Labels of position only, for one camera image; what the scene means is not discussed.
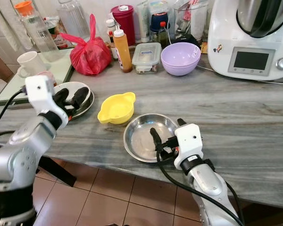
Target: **gray countertop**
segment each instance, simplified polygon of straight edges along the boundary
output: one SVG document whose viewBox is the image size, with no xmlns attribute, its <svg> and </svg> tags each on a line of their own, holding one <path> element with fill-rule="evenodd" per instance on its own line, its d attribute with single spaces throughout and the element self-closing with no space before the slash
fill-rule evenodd
<svg viewBox="0 0 283 226">
<path fill-rule="evenodd" d="M 207 59 L 201 64 L 208 65 Z M 198 124 L 205 158 L 242 199 L 283 207 L 283 85 L 231 79 L 198 68 L 183 77 L 163 69 L 157 74 L 122 73 L 118 62 L 97 76 L 75 72 L 71 81 L 87 84 L 95 101 L 84 116 L 59 129 L 47 156 L 167 181 L 158 167 L 126 152 L 127 123 L 102 125 L 97 120 L 107 97 L 131 91 L 136 94 L 133 117 L 161 113 Z M 17 129 L 34 115 L 33 109 L 8 110 L 0 132 Z M 184 181 L 181 171 L 167 168 Z"/>
</svg>

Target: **brown floor tile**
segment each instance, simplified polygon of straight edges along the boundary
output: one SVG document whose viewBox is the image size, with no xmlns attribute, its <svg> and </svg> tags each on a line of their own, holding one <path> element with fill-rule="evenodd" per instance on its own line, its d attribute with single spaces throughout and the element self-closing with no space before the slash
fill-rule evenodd
<svg viewBox="0 0 283 226">
<path fill-rule="evenodd" d="M 122 226 L 128 202 L 90 192 L 76 226 Z"/>
<path fill-rule="evenodd" d="M 174 214 L 176 186 L 136 177 L 130 202 Z"/>
<path fill-rule="evenodd" d="M 202 224 L 198 221 L 182 218 L 179 216 L 174 217 L 173 226 L 201 226 Z"/>
<path fill-rule="evenodd" d="M 200 221 L 199 208 L 191 192 L 177 188 L 175 215 Z"/>
<path fill-rule="evenodd" d="M 55 161 L 57 164 L 59 164 L 61 167 L 64 167 L 66 162 L 61 159 L 51 158 L 53 161 Z M 50 173 L 40 169 L 40 171 L 36 174 L 37 177 L 43 178 L 46 180 L 56 181 L 57 178 Z"/>
<path fill-rule="evenodd" d="M 35 177 L 33 183 L 33 205 L 39 213 L 55 182 Z"/>
<path fill-rule="evenodd" d="M 88 191 L 90 191 L 95 176 L 98 173 L 98 168 L 72 162 L 67 162 L 64 169 L 66 169 L 69 173 L 76 177 L 74 187 Z"/>
<path fill-rule="evenodd" d="M 134 176 L 108 169 L 99 169 L 91 187 L 92 192 L 129 201 Z"/>
<path fill-rule="evenodd" d="M 129 203 L 124 225 L 130 226 L 172 226 L 173 214 Z"/>
<path fill-rule="evenodd" d="M 88 191 L 56 183 L 34 226 L 75 226 Z"/>
</svg>

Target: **red plastic bag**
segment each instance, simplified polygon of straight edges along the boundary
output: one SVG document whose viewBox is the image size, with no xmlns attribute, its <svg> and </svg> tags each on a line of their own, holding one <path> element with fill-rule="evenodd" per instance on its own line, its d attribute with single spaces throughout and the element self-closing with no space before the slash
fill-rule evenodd
<svg viewBox="0 0 283 226">
<path fill-rule="evenodd" d="M 95 17 L 90 15 L 90 40 L 85 42 L 80 37 L 61 34 L 66 40 L 77 43 L 70 53 L 72 66 L 81 74 L 98 74 L 111 62 L 111 55 L 103 39 L 95 37 Z"/>
</svg>

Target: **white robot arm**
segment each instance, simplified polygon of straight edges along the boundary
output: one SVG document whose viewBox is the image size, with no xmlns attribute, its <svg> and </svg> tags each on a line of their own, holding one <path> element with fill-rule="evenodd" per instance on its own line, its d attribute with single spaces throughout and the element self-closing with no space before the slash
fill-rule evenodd
<svg viewBox="0 0 283 226">
<path fill-rule="evenodd" d="M 36 217 L 33 181 L 39 160 L 50 148 L 57 129 L 68 123 L 69 115 L 64 108 L 69 105 L 67 89 L 55 95 L 52 81 L 43 75 L 26 78 L 25 87 L 38 115 L 15 131 L 0 148 L 0 226 L 33 225 Z M 84 100 L 87 93 L 80 90 L 81 94 L 82 91 L 83 95 L 75 96 Z"/>
<path fill-rule="evenodd" d="M 227 196 L 226 182 L 202 159 L 202 138 L 197 125 L 185 124 L 177 128 L 175 130 L 175 137 L 169 138 L 163 144 L 154 128 L 150 130 L 150 133 L 153 136 L 156 150 L 164 152 L 164 155 L 160 155 L 161 158 L 164 159 L 172 155 L 172 153 L 167 153 L 163 149 L 164 147 L 171 147 L 173 149 L 178 147 L 178 155 L 174 160 L 174 165 L 178 170 L 183 170 L 192 189 L 212 198 L 237 217 L 237 213 Z M 193 194 L 193 197 L 199 206 L 200 219 L 204 226 L 239 225 L 228 213 L 212 202 L 195 194 Z"/>
</svg>

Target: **display screen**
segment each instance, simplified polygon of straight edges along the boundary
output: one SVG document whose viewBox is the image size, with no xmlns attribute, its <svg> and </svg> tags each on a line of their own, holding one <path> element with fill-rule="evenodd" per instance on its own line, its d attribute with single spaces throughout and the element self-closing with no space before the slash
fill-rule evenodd
<svg viewBox="0 0 283 226">
<path fill-rule="evenodd" d="M 237 52 L 234 67 L 265 70 L 268 53 Z"/>
</svg>

